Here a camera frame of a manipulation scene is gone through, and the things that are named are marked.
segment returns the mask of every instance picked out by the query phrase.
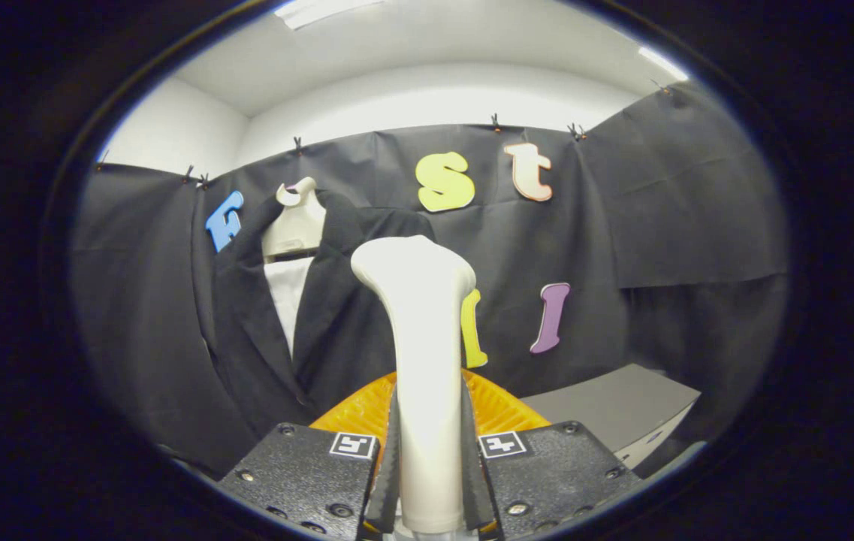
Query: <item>blue letter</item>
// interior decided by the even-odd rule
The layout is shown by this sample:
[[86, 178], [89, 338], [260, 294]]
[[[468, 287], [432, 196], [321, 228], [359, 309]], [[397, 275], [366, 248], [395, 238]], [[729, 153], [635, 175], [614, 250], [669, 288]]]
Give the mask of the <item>blue letter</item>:
[[230, 240], [240, 232], [240, 218], [237, 209], [243, 206], [243, 195], [240, 192], [232, 192], [227, 200], [223, 201], [216, 211], [207, 218], [207, 230], [213, 236], [213, 245], [216, 251], [227, 246]]

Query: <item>white shirt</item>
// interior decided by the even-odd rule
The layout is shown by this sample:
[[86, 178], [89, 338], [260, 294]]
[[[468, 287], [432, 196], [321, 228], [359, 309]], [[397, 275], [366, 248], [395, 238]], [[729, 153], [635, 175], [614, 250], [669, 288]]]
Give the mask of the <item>white shirt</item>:
[[266, 281], [270, 284], [270, 295], [273, 297], [273, 307], [279, 316], [279, 324], [286, 336], [286, 345], [293, 358], [293, 332], [297, 324], [297, 312], [300, 311], [300, 298], [303, 297], [303, 287], [306, 285], [306, 272], [313, 257], [276, 261], [263, 266]]

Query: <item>black suit jacket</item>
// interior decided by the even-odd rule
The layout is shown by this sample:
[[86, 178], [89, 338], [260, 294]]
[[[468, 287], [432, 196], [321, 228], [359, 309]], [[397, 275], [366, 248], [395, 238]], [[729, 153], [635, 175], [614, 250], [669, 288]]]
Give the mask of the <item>black suit jacket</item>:
[[350, 268], [355, 249], [378, 237], [424, 235], [423, 216], [357, 208], [317, 191], [327, 209], [317, 256], [306, 275], [291, 359], [263, 274], [261, 235], [283, 206], [269, 198], [217, 254], [213, 275], [214, 365], [258, 437], [277, 422], [309, 424], [370, 381], [396, 370], [386, 310]]

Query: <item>foam letter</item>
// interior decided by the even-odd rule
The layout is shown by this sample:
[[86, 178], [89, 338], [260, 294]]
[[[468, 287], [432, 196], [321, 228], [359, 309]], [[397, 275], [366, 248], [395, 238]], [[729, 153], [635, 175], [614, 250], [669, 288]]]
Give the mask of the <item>foam letter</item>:
[[213, 246], [216, 251], [227, 246], [230, 240], [240, 232], [240, 218], [237, 209], [243, 206], [243, 195], [240, 192], [232, 192], [223, 204], [211, 213], [207, 218], [207, 230], [213, 236]]
[[474, 181], [463, 174], [467, 160], [457, 154], [430, 154], [417, 163], [417, 181], [424, 186], [417, 192], [430, 212], [460, 209], [474, 200]]
[[540, 168], [550, 168], [550, 158], [541, 156], [533, 143], [509, 144], [503, 152], [513, 156], [513, 186], [524, 198], [546, 201], [554, 195], [553, 189], [540, 184]]
[[530, 346], [530, 353], [547, 352], [560, 343], [557, 329], [560, 328], [563, 301], [569, 292], [570, 284], [547, 284], [540, 290], [540, 298], [544, 299], [544, 315], [540, 321], [540, 335]]
[[474, 290], [463, 299], [460, 308], [460, 331], [463, 333], [463, 348], [467, 352], [467, 367], [481, 367], [486, 364], [486, 353], [481, 352], [481, 339], [477, 333], [477, 303], [481, 292]]

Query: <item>gray box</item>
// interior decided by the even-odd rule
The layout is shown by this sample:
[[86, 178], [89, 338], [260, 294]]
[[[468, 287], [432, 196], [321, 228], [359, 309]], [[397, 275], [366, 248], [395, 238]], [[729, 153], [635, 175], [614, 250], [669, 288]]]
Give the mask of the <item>gray box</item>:
[[701, 392], [638, 365], [522, 398], [550, 422], [579, 421], [628, 468], [680, 424]]

